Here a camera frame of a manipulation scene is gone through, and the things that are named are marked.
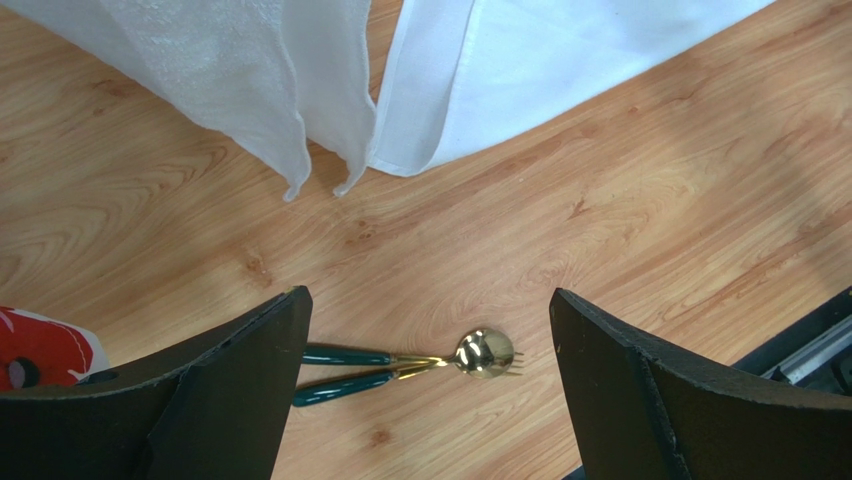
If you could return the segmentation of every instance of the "wood grain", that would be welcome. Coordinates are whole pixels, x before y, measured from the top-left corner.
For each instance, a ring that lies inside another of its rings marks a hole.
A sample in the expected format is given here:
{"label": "wood grain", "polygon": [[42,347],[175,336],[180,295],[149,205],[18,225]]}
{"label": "wood grain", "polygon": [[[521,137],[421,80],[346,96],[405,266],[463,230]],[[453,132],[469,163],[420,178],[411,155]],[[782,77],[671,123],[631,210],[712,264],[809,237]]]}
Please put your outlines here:
{"label": "wood grain", "polygon": [[[372,93],[398,14],[374,2]],[[286,182],[0,11],[0,304],[116,364],[294,284],[311,339],[446,354],[491,325],[526,375],[451,370],[294,410],[275,478],[561,478],[580,462],[556,287],[732,363],[852,283],[852,2],[777,3],[503,145],[412,179],[311,147]],[[303,380],[340,373],[305,367]]]}

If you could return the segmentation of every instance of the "fork handle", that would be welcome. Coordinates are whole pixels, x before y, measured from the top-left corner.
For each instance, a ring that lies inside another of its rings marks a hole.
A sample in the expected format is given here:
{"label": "fork handle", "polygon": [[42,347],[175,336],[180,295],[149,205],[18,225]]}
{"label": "fork handle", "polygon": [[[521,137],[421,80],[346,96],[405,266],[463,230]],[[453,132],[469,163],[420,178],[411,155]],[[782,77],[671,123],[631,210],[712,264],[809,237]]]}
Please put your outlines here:
{"label": "fork handle", "polygon": [[391,354],[344,347],[308,345],[302,354],[303,365],[390,365]]}
{"label": "fork handle", "polygon": [[293,396],[293,406],[307,407],[370,390],[388,383],[395,376],[396,373],[393,370],[385,369],[302,387],[296,389],[296,394]]}

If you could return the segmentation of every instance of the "white napkin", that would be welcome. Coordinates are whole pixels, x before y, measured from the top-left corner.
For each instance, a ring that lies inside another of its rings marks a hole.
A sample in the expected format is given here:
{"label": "white napkin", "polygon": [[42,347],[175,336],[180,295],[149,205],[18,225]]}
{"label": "white napkin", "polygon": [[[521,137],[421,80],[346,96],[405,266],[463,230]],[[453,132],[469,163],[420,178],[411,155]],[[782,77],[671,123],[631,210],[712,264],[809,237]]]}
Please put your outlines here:
{"label": "white napkin", "polygon": [[772,0],[406,0],[370,165],[418,174],[532,129]]}
{"label": "white napkin", "polygon": [[0,0],[220,130],[287,178],[306,136],[409,176],[503,142],[772,0],[406,0],[378,111],[370,0]]}
{"label": "white napkin", "polygon": [[287,178],[311,171],[305,135],[364,173],[369,0],[0,0],[231,136]]}

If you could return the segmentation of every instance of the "gold spoon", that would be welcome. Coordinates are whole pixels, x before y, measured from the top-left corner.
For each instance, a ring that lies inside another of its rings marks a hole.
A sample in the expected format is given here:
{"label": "gold spoon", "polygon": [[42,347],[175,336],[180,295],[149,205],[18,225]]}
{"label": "gold spoon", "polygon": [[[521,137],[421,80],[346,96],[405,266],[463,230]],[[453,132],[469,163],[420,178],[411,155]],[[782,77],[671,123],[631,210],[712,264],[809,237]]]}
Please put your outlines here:
{"label": "gold spoon", "polygon": [[465,335],[452,357],[389,356],[394,363],[405,363],[397,368],[367,372],[355,377],[338,378],[298,388],[293,396],[293,405],[296,407],[314,405],[379,387],[394,378],[404,380],[450,364],[476,378],[489,379],[500,375],[520,375],[518,372],[509,371],[509,369],[522,368],[516,365],[521,363],[521,360],[515,358],[516,356],[523,356],[523,354],[515,352],[509,337],[497,330],[481,328]]}

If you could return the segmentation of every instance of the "spoon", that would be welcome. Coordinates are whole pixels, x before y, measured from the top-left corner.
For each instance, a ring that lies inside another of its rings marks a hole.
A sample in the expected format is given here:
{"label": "spoon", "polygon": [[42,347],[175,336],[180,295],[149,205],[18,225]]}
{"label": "spoon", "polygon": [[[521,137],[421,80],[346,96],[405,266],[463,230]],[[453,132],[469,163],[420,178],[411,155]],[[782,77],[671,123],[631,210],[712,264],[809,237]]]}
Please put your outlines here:
{"label": "spoon", "polygon": [[521,360],[517,360],[515,357],[522,355],[522,353],[515,352],[509,337],[490,328],[477,329],[465,335],[459,342],[455,355],[446,358],[418,355],[395,357],[380,352],[308,346],[305,349],[303,363],[314,365],[388,365],[396,363],[394,360],[404,363],[397,368],[371,371],[353,377],[337,378],[298,388],[293,396],[293,406],[306,407],[326,402],[382,386],[395,378],[404,380],[450,364],[475,378],[489,379],[504,374],[520,375],[520,373],[509,371],[509,369],[521,368],[520,365],[514,364],[521,363]]}

